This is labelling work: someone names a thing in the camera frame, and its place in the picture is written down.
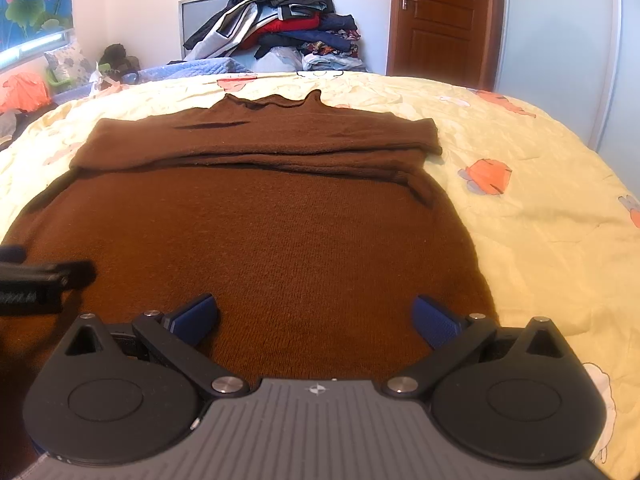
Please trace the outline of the floral pillow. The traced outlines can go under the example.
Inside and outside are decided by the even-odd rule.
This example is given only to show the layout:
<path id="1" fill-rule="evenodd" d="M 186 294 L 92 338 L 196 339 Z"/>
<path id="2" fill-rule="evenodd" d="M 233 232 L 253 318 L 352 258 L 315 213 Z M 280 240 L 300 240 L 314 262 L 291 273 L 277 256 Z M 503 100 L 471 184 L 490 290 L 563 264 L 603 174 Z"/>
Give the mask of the floral pillow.
<path id="1" fill-rule="evenodd" d="M 94 64 L 76 40 L 65 47 L 43 53 L 47 62 L 47 83 L 55 91 L 73 89 L 88 84 Z"/>

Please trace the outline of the brown knit sweater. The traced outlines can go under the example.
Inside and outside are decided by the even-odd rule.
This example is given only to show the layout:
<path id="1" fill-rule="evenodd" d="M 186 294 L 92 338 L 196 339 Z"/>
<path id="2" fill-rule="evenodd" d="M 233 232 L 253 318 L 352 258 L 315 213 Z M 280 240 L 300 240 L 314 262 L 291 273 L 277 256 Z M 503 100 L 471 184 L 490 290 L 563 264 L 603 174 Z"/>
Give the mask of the brown knit sweater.
<path id="1" fill-rule="evenodd" d="M 431 119 L 316 90 L 100 120 L 6 233 L 29 262 L 88 259 L 96 279 L 57 316 L 1 322 L 2 476 L 32 458 L 24 396 L 81 312 L 127 322 L 209 292 L 206 353 L 248 382 L 390 377 L 426 355 L 420 295 L 494 316 L 470 234 L 423 167 L 441 152 Z"/>

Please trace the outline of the yellow cartoon bed quilt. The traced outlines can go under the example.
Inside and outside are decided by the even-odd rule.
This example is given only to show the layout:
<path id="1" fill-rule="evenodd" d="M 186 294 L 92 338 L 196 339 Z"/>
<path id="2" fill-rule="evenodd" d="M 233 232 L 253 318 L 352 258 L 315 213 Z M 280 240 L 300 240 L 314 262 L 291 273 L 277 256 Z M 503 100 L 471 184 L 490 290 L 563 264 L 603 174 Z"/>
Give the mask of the yellow cartoon bed quilt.
<path id="1" fill-rule="evenodd" d="M 596 463 L 639 471 L 639 199 L 599 155 L 543 110 L 416 78 L 262 74 L 247 99 L 300 98 L 434 120 L 444 154 L 424 167 L 469 230 L 499 318 L 550 316 L 597 379 L 608 407 Z"/>

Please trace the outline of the white sliding wardrobe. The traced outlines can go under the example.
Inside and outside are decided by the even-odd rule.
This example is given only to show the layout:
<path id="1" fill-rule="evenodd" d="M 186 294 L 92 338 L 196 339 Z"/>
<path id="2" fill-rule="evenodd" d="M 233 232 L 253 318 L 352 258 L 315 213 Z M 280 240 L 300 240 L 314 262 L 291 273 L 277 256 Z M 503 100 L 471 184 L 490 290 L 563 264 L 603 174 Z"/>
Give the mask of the white sliding wardrobe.
<path id="1" fill-rule="evenodd" d="M 496 89 L 574 131 L 639 189 L 639 0 L 504 0 Z"/>

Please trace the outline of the lotus flower wall picture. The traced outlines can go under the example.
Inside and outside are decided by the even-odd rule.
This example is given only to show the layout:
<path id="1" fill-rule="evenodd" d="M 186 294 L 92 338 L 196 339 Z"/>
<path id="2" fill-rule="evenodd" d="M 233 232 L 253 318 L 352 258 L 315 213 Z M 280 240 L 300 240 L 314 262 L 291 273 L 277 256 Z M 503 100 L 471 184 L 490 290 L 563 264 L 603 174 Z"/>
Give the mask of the lotus flower wall picture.
<path id="1" fill-rule="evenodd" d="M 66 40 L 74 28 L 72 0 L 1 0 L 1 52 L 5 63 Z"/>

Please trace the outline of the grey framed panel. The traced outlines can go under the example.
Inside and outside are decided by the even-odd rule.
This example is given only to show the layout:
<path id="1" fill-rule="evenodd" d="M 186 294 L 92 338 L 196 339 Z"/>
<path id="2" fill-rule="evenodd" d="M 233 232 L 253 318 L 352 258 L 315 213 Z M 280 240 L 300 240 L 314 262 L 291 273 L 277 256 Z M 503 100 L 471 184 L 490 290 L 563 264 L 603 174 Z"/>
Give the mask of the grey framed panel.
<path id="1" fill-rule="evenodd" d="M 183 47 L 191 37 L 214 14 L 224 10 L 228 0 L 180 0 L 178 2 L 178 25 L 181 56 L 189 50 Z"/>

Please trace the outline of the dark plush toy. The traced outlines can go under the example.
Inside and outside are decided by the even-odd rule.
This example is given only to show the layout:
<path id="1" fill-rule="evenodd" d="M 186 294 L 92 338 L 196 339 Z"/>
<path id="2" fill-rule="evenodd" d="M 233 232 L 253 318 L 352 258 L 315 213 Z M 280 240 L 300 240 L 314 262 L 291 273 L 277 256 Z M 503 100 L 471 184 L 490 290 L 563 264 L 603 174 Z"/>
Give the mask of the dark plush toy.
<path id="1" fill-rule="evenodd" d="M 121 80 L 123 76 L 140 70 L 139 60 L 135 56 L 129 56 L 122 44 L 110 44 L 106 47 L 98 65 L 102 74 L 115 80 Z"/>

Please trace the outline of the orange cloth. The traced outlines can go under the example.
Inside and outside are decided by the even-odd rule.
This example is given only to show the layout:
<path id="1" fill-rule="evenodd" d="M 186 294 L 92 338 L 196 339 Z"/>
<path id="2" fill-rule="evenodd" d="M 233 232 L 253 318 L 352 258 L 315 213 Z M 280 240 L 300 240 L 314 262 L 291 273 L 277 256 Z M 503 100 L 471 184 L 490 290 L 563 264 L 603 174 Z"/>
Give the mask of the orange cloth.
<path id="1" fill-rule="evenodd" d="M 9 76 L 1 84 L 1 113 L 9 110 L 34 112 L 50 103 L 49 87 L 43 76 L 20 73 Z"/>

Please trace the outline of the blue quilted blanket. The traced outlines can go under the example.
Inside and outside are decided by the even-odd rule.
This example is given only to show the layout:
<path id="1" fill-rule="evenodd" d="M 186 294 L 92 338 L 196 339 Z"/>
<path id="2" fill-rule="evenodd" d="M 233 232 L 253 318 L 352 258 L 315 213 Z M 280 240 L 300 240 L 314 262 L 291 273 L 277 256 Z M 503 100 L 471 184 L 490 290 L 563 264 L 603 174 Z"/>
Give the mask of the blue quilted blanket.
<path id="1" fill-rule="evenodd" d="M 130 73 L 122 77 L 122 84 L 145 84 L 146 82 L 165 79 L 188 78 L 204 75 L 242 74 L 250 70 L 234 58 L 208 58 L 191 62 L 172 63 L 163 66 L 155 66 Z M 76 88 L 58 92 L 53 102 L 62 105 L 68 101 L 78 100 L 90 96 L 93 92 L 93 83 L 87 82 Z"/>

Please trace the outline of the brown wooden door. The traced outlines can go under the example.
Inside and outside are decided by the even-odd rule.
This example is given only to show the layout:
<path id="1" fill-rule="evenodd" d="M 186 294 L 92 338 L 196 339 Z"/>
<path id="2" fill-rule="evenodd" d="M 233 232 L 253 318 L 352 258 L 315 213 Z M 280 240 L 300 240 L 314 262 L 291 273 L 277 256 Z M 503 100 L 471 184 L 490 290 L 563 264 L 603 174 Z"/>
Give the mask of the brown wooden door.
<path id="1" fill-rule="evenodd" d="M 491 90 L 504 0 L 390 0 L 386 74 Z"/>

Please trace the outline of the pile of clothes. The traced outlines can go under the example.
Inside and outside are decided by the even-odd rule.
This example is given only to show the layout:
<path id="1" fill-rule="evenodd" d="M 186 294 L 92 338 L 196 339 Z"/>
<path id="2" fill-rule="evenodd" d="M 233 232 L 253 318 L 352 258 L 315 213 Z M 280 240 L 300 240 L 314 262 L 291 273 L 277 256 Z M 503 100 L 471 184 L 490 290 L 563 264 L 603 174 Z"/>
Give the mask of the pile of clothes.
<path id="1" fill-rule="evenodd" d="M 364 72 L 360 33 L 333 0 L 226 0 L 183 40 L 184 58 L 238 58 L 252 72 Z"/>

